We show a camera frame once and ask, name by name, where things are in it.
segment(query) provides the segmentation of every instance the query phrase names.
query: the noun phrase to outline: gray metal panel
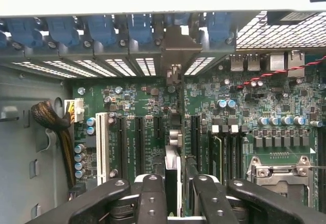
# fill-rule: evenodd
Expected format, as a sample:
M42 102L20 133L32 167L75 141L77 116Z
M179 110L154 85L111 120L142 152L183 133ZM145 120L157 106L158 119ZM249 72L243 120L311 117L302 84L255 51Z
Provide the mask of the gray metal panel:
M67 89L59 79L51 79L5 67L0 69L0 111L13 106L19 120L0 122L0 223L25 223L37 204L41 213L67 201L67 183L62 154L57 144L36 152L37 145L47 140L45 128L30 118L26 126L23 111L39 101L57 97L68 99ZM37 159L39 175L30 179L29 164Z

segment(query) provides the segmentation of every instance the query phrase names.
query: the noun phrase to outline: white power connector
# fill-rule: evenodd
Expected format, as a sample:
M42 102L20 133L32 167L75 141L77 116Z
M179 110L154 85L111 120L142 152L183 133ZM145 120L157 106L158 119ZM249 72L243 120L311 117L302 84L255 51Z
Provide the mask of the white power connector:
M84 100L80 98L75 98L73 100L65 100L65 112L67 111L68 102L74 103L75 106L75 119L74 123L82 122L84 120Z

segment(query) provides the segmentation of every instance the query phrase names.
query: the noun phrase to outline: metal grille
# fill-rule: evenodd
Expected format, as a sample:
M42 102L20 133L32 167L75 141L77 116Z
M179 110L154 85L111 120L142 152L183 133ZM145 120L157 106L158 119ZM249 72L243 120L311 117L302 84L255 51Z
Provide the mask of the metal grille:
M56 71L56 70L51 70L51 69L48 69L48 68L45 68L45 67L42 67L42 66L39 66L39 65L34 65L31 62L21 62L21 63L12 63L12 64L20 65L20 66L30 68L30 69L33 69L33 70L38 70L38 71L50 73L50 74L53 74L53 75L62 76L62 77L65 77L65 78L76 78L76 76L74 76L74 75L69 75L69 74L59 72L59 71Z
M126 65L126 63L122 59L105 61L125 76L136 76L136 74Z
M201 71L206 65L212 62L215 58L197 58L193 64L186 71L185 75L196 75L199 71Z
M73 67L71 65L65 64L62 61L44 61L44 63L49 64L49 65L53 65L55 67L61 68L63 70L67 70L73 73L76 73L78 75L82 75L85 77L97 77L96 75L93 75L85 70L82 69L78 69L76 67Z
M326 47L326 12L297 25L267 25L260 12L237 36L237 49Z
M101 66L97 65L95 62L91 60L74 60L75 63L82 65L90 70L93 70L101 75L104 75L106 77L116 76L115 74L109 72L108 70L105 70Z
M156 75L153 58L136 59L136 62L145 76Z

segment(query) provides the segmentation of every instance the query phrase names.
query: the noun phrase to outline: motherboard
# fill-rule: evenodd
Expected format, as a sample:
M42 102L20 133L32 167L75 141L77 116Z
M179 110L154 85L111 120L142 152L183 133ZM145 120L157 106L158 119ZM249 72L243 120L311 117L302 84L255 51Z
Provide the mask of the motherboard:
M305 63L318 58L306 55ZM75 80L73 96L85 109L84 121L74 126L77 180L87 189L97 186L103 175L98 156L107 153L110 178L134 182L154 173L155 157L174 145L183 179L191 167L222 184L244 178L318 210L323 67L306 67L296 79L276 74L252 80L261 73L234 70L225 59L202 75L183 77L178 86L164 78ZM181 129L174 126L178 120ZM97 145L106 127L107 152ZM186 181L184 216L192 215Z

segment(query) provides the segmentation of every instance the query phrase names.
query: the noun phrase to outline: ventilation slot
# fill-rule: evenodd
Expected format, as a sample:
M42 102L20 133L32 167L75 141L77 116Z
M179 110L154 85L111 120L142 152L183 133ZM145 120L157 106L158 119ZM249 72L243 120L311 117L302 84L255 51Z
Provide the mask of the ventilation slot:
M97 65L95 62L91 60L74 60L75 63L82 65L90 70L93 70L103 76L106 77L111 77L111 76L116 76L115 74L109 72L108 70L105 70L101 66Z
M136 76L136 74L121 59L105 60L105 61L125 76Z
M136 62L145 76L156 75L153 58L136 59Z
M48 68L45 68L45 67L42 67L42 66L39 66L39 65L34 65L31 62L21 62L21 63L12 63L12 64L24 66L26 68L30 68L30 69L33 69L33 70L38 70L38 71L42 71L42 72L46 72L46 73L50 73L50 74L57 75L57 76L62 76L62 77L65 77L65 78L76 78L76 76L74 76L74 75L69 75L69 74L59 72L59 71L56 71L56 70L51 70L51 69L48 69Z
M296 25L267 25L260 12L237 36L237 49L326 47L326 12Z
M196 75L199 71L201 71L206 65L212 62L215 58L197 58L193 64L186 71L185 75Z
M71 65L68 65L68 64L65 64L61 61L44 61L44 63L46 64L49 64L49 65L53 65L55 67L58 67L60 69L63 69L63 70L67 70L67 71L70 71L70 72L73 72L73 73L76 73L78 75L82 75L82 76L85 76L85 77L97 77L96 75L93 75L87 71L84 71L82 69L78 69L76 67L73 67Z

